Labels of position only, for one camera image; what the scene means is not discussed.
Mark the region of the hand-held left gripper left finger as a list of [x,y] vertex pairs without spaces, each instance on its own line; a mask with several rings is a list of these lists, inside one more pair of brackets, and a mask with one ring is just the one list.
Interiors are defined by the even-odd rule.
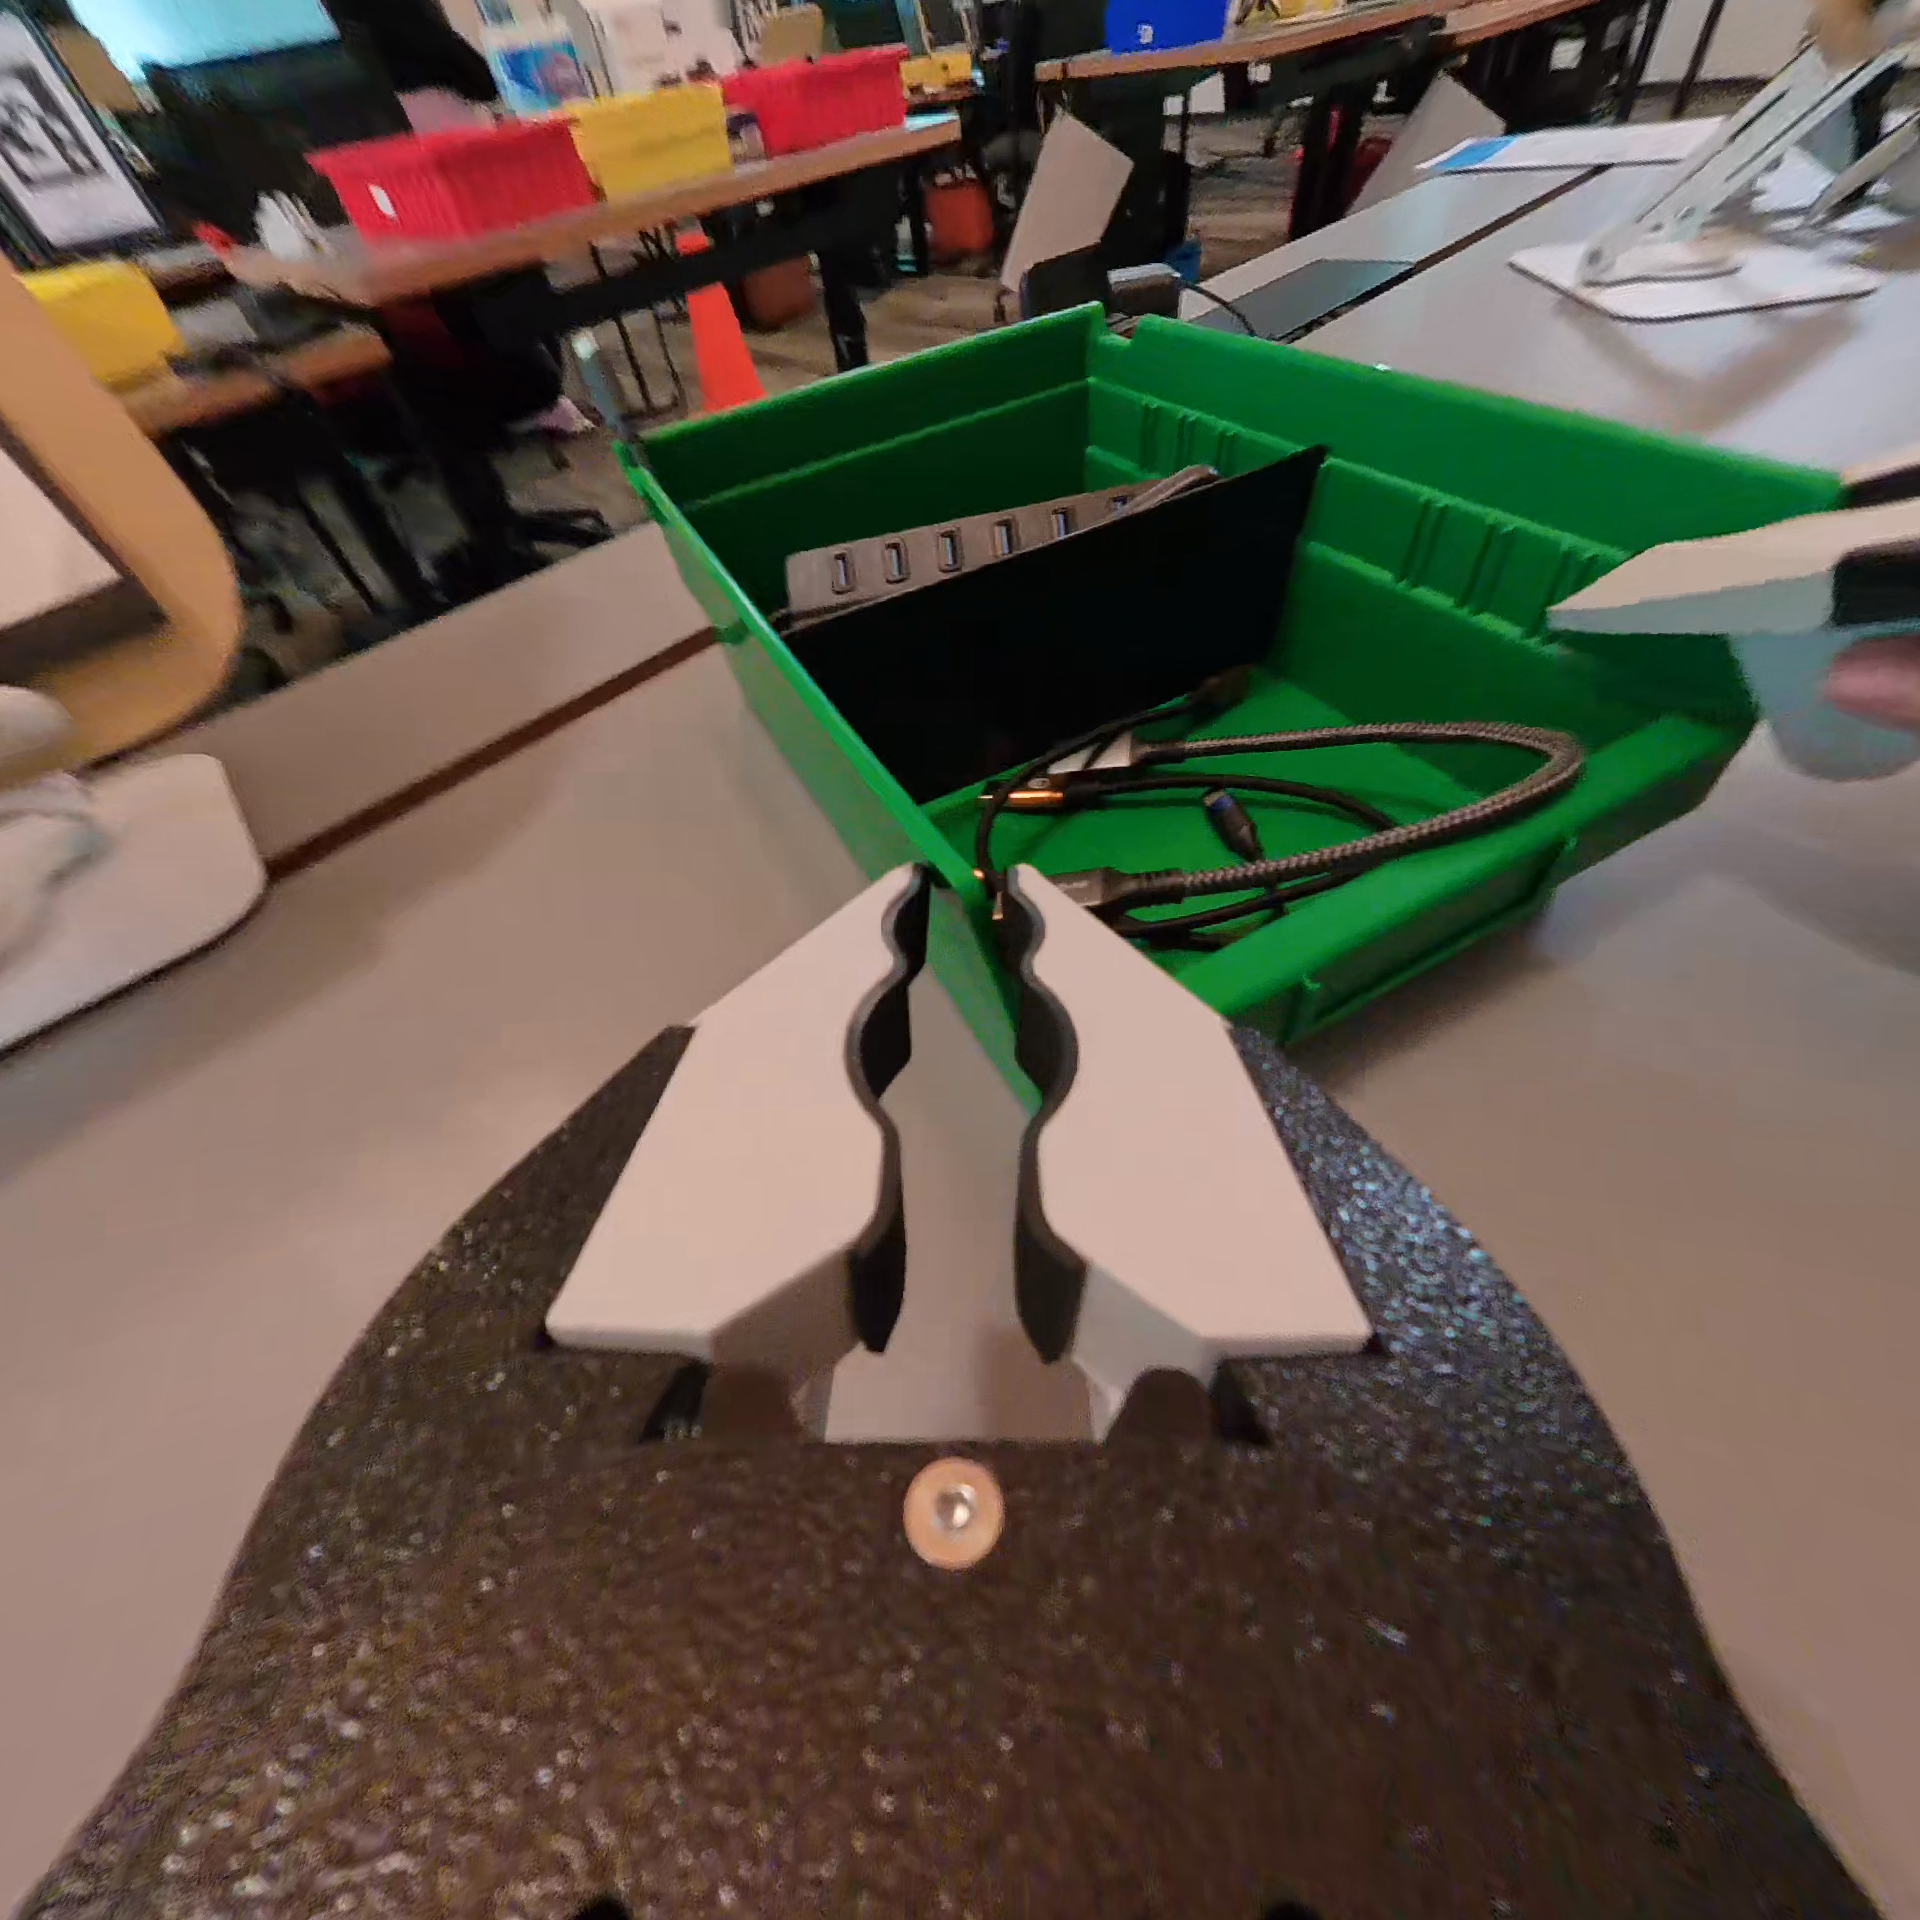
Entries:
[[913,1057],[930,868],[907,862],[666,1028],[671,1065],[542,1322],[557,1350],[702,1367],[829,1437],[835,1377],[900,1322],[885,1094]]

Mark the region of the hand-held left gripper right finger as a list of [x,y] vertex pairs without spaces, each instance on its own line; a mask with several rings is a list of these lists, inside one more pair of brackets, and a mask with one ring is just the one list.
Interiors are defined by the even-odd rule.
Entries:
[[1036,868],[1008,876],[1021,1138],[1014,1282],[1107,1438],[1140,1381],[1349,1359],[1374,1327],[1228,1021]]

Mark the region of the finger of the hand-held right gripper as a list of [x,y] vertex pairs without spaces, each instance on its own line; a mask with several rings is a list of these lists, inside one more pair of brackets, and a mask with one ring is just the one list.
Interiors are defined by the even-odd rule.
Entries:
[[1807,636],[1904,628],[1919,614],[1919,503],[1790,516],[1635,555],[1554,605],[1572,634]]

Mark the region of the green plastic bin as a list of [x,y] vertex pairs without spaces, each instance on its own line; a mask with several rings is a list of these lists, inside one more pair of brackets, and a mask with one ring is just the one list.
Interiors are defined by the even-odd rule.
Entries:
[[880,767],[775,624],[785,563],[1308,447],[1328,461],[1279,636],[1209,732],[1529,724],[1579,738],[1586,768],[1516,826],[1396,860],[1225,949],[1157,955],[1212,1010],[1295,1045],[1524,925],[1709,797],[1756,724],[1727,644],[1564,646],[1549,608],[1650,546],[1826,511],[1839,479],[1225,331],[1153,319],[1120,339],[1092,306],[621,457],[742,698],[858,868],[922,862],[944,880],[930,971],[1016,1093],[1018,987],[975,859],[982,787],[915,802]]

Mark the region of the silver multi-port usb hub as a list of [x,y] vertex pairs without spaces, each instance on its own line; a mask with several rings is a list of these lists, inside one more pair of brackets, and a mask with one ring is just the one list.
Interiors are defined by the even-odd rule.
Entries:
[[1220,481],[1219,468],[1195,464],[1144,485],[1062,495],[812,546],[783,565],[785,606],[775,614],[775,624],[794,633],[899,600],[1025,555],[1046,552],[1116,519],[1140,516],[1211,491]]

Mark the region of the person's right hand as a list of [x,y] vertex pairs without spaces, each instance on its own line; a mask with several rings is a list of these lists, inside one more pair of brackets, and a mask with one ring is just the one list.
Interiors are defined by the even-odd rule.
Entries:
[[1919,737],[1920,641],[1865,636],[1837,655],[1823,684],[1828,707],[1865,724]]

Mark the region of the white card sheet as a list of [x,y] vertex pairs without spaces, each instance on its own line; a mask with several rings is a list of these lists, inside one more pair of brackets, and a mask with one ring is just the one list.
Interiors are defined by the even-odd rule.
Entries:
[[1474,92],[1452,80],[1448,73],[1438,73],[1356,191],[1349,214],[1358,214],[1408,191],[1423,177],[1423,169],[1464,143],[1506,132],[1506,122],[1487,109]]
[[1135,162],[1072,113],[1046,128],[1036,162],[1021,195],[1012,237],[998,272],[1008,298],[1029,270],[1095,249],[1120,205]]

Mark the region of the black bin divider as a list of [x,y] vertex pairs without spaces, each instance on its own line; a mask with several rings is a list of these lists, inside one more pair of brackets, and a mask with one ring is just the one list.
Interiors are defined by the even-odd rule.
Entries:
[[1330,450],[1215,476],[790,628],[822,698],[915,805],[1267,660]]

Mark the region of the long wooden desk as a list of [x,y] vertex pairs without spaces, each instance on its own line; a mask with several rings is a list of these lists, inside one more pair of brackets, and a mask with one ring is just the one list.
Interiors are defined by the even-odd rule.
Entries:
[[1286,237],[1343,220],[1360,193],[1356,158],[1380,84],[1443,75],[1494,87],[1494,109],[1549,127],[1549,109],[1607,106],[1623,122],[1638,98],[1668,4],[1479,2],[1345,4],[1237,29],[1189,46],[1077,52],[1041,61],[1035,106],[1072,109],[1092,84],[1159,84],[1189,94],[1235,69],[1265,69],[1277,116],[1307,104]]
[[[808,258],[818,266],[833,366],[857,372],[870,357],[854,264],[899,234],[902,183],[961,141],[954,113],[922,113],[897,128],[473,239],[373,242],[352,228],[332,228],[317,253],[237,249],[226,268],[254,290],[283,290],[347,314],[374,317],[455,294],[473,303],[485,337],[506,348],[610,324]],[[732,214],[742,217],[742,230],[702,250],[683,253],[671,239],[664,253],[640,253],[634,264],[579,285],[559,286],[549,274],[588,263],[598,249]]]

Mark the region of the orange traffic cone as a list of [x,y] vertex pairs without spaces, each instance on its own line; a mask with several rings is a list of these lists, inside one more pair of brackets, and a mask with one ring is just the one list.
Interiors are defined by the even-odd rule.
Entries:
[[735,303],[721,285],[684,294],[701,411],[709,417],[766,398]]

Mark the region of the red ribbed bin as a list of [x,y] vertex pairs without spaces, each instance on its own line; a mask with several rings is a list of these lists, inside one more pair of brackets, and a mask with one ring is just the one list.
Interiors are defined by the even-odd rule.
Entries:
[[306,161],[370,245],[466,240],[600,201],[562,119],[392,135],[317,150]]
[[908,49],[892,42],[745,67],[723,79],[723,96],[731,116],[754,122],[762,156],[785,158],[902,128],[907,61]]

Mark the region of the yellow ribbed bin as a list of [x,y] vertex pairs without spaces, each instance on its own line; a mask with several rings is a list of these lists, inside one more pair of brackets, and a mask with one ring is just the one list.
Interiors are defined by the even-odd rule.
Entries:
[[559,116],[609,202],[723,177],[735,167],[728,106],[717,80],[573,103]]

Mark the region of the large yellow bin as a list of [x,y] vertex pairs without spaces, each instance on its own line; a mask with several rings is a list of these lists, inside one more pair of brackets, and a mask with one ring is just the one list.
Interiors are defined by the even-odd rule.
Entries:
[[181,324],[148,272],[108,258],[18,276],[86,370],[121,392],[172,372],[186,355]]

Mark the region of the blue white wipes pack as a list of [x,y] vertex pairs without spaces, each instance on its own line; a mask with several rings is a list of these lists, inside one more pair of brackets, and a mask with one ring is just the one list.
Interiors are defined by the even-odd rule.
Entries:
[[567,25],[485,26],[483,50],[500,106],[514,119],[564,113],[596,98],[593,69]]

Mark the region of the fiducial marker sign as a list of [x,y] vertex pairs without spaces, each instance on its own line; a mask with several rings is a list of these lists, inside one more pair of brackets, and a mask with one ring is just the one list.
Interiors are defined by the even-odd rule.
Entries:
[[36,264],[156,242],[164,222],[41,29],[2,10],[5,228]]

